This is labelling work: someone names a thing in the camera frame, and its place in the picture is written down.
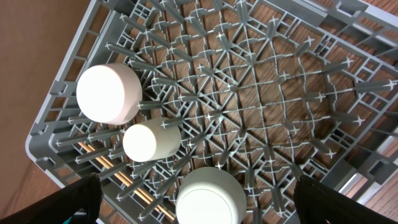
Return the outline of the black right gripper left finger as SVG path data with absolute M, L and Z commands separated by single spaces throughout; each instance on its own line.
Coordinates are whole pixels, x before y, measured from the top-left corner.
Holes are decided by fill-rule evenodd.
M 75 223 L 96 223 L 102 200 L 101 180 L 93 173 L 1 219 L 1 224 L 63 223 L 72 216 Z

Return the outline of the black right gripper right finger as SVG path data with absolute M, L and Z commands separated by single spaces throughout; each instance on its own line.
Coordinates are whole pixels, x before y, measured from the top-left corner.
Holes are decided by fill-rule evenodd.
M 307 175 L 296 182 L 294 204 L 301 224 L 397 224 Z

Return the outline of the pale green cup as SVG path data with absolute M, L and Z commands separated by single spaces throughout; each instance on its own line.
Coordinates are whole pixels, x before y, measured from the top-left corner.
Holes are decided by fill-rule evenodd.
M 123 137 L 123 149 L 128 158 L 147 162 L 174 155 L 181 145 L 181 133 L 177 126 L 163 128 L 166 120 L 160 117 L 129 127 Z

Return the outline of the grey bowl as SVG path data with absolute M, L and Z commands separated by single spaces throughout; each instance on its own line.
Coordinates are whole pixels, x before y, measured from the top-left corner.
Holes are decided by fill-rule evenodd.
M 176 203 L 179 223 L 241 223 L 246 216 L 246 194 L 228 172 L 201 167 L 186 175 Z

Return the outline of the small pink bowl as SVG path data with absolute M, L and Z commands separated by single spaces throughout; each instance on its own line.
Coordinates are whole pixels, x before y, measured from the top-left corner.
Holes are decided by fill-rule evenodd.
M 90 120 L 122 125 L 138 113 L 142 85 L 135 71 L 126 65 L 95 65 L 81 74 L 76 99 L 81 112 Z

